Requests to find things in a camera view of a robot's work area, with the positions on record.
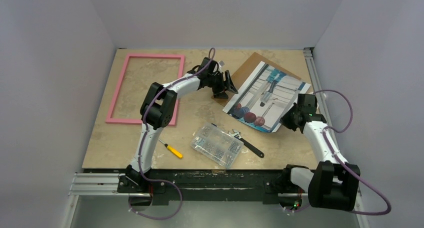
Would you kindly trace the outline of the brown fibreboard backing board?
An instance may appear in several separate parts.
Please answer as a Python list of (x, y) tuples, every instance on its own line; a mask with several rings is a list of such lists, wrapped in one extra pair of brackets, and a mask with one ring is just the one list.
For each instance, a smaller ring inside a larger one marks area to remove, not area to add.
[(237, 89), (238, 94), (242, 93), (242, 85), (244, 82), (248, 79), (248, 77), (253, 73), (255, 68), (260, 62), (264, 62), (266, 64), (269, 64), (270, 66), (273, 66), (274, 68), (283, 71), (285, 73), (288, 73), (292, 77), (295, 77), (297, 79), (301, 79), (300, 76), (294, 74), (293, 72), (281, 67), (277, 63), (265, 58), (264, 56), (260, 55), (257, 52), (254, 52), (232, 75), (231, 75), (231, 81), (235, 88)]

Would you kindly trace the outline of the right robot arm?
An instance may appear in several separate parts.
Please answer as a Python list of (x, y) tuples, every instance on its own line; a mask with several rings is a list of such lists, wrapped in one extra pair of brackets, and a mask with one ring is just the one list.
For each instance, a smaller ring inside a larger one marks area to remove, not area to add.
[(281, 177), (286, 191), (297, 187), (306, 191), (312, 207), (352, 211), (361, 174), (357, 165), (349, 164), (336, 148), (332, 138), (325, 134), (325, 117), (317, 113), (318, 101), (313, 94), (299, 94), (297, 102), (281, 118), (281, 124), (307, 138), (318, 159), (315, 170), (305, 166), (287, 165)]

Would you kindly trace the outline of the printed photo with balls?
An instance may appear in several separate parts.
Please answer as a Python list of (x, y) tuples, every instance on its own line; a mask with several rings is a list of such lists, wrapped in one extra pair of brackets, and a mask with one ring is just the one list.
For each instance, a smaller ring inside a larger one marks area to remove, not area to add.
[(311, 84), (261, 61), (224, 106), (223, 112), (258, 131), (276, 132), (280, 119)]

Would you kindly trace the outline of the pink picture frame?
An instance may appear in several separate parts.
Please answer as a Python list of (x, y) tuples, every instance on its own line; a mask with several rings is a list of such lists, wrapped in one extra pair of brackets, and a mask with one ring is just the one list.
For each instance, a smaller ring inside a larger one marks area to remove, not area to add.
[(183, 54), (152, 54), (129, 52), (125, 54), (118, 73), (115, 89), (107, 110), (105, 123), (140, 125), (140, 105), (149, 89), (152, 78), (165, 71), (168, 76), (159, 81), (181, 78), (186, 57)]

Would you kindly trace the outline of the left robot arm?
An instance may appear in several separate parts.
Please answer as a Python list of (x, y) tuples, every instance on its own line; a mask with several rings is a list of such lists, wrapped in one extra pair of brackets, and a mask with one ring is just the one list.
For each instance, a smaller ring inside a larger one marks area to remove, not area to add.
[(213, 97), (218, 99), (228, 99), (228, 92), (238, 93), (230, 72), (221, 71), (219, 63), (208, 57), (172, 82), (151, 84), (140, 108), (142, 125), (139, 143), (134, 158), (125, 169), (125, 177), (136, 192), (144, 192), (149, 187), (149, 178), (145, 174), (152, 167), (159, 136), (170, 124), (177, 100), (204, 87), (211, 88)]

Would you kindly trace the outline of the yellow handled screwdriver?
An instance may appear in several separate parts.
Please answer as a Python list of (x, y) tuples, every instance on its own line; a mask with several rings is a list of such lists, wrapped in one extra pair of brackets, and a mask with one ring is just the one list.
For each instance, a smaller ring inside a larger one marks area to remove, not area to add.
[(178, 157), (179, 159), (183, 158), (183, 154), (180, 153), (178, 150), (176, 150), (174, 147), (172, 147), (171, 145), (169, 145), (168, 143), (162, 141), (161, 139), (159, 139), (159, 142), (162, 143), (164, 145), (164, 147), (170, 151), (173, 155), (175, 155), (176, 157)]

